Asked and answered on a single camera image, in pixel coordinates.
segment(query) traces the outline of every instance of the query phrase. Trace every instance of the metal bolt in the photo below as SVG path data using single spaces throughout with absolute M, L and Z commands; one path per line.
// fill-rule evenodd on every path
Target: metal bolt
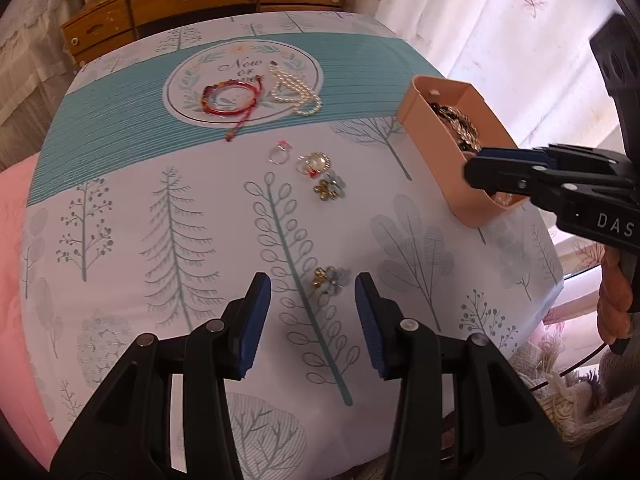
M 407 317 L 400 322 L 400 328 L 402 330 L 406 330 L 407 332 L 415 332 L 418 330 L 418 322 L 415 319 L 411 319 Z
M 225 322 L 221 319 L 212 319 L 207 322 L 207 330 L 209 332 L 220 332 L 225 327 Z
M 471 335 L 471 342 L 476 346 L 487 346 L 489 344 L 489 338 L 481 333 L 475 333 Z
M 155 336 L 153 334 L 146 332 L 144 334 L 140 334 L 136 338 L 136 344 L 138 346 L 149 346 L 154 341 L 154 339 L 155 339 Z

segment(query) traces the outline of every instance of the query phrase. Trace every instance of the pearl necklace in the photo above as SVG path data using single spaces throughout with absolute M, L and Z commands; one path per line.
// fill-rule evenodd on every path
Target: pearl necklace
M 322 108 L 322 101 L 312 91 L 312 89 L 297 77 L 284 72 L 284 70 L 281 69 L 275 61 L 271 61 L 269 70 L 278 80 L 277 85 L 271 89 L 271 97 L 274 101 L 279 103 L 295 103 L 295 106 L 293 107 L 294 110 L 298 115 L 302 115 L 303 117 L 309 117 L 309 115 L 315 114 L 320 108 Z M 298 95 L 296 97 L 282 97 L 281 95 L 278 95 L 277 92 L 280 91 L 280 87 L 282 85 L 286 86 L 289 90 L 297 92 Z M 309 110 L 302 110 L 302 107 L 309 102 L 315 102 L 316 104 Z

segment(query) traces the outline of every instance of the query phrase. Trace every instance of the pink bedspread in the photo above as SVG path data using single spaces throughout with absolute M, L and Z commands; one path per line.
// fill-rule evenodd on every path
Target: pink bedspread
M 20 308 L 20 238 L 38 155 L 0 173 L 0 410 L 47 469 L 58 440 L 31 374 Z

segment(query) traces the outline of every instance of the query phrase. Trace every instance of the finger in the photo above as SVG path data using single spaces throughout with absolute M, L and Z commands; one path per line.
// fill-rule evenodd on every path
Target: finger
M 616 340 L 616 337 L 611 332 L 609 332 L 606 325 L 604 325 L 602 316 L 600 315 L 600 311 L 598 311 L 597 323 L 598 323 L 598 333 L 600 334 L 600 338 L 602 338 L 602 340 L 608 345 L 613 344 L 614 341 Z
M 600 298 L 598 302 L 598 316 L 609 333 L 617 338 L 627 337 L 631 330 L 631 320 L 626 312 L 620 312 L 613 308 L 606 298 Z
M 620 263 L 620 251 L 614 247 L 605 246 L 602 263 L 607 267 L 617 267 Z
M 622 274 L 619 266 L 601 267 L 602 285 L 608 302 L 620 312 L 626 312 L 631 307 L 633 294 L 628 279 Z

